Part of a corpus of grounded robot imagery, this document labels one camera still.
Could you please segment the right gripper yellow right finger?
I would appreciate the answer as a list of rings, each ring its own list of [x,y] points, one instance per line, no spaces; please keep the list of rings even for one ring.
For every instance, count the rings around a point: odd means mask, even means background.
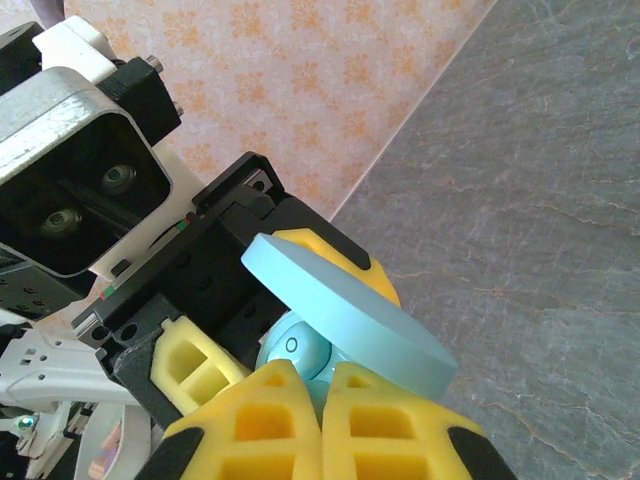
[[[322,424],[326,479],[514,479],[474,421],[340,362]]]

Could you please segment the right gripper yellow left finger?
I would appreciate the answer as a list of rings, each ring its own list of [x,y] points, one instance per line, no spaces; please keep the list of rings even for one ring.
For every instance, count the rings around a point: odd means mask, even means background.
[[[172,423],[151,479],[320,479],[322,436],[307,388],[275,360]]]

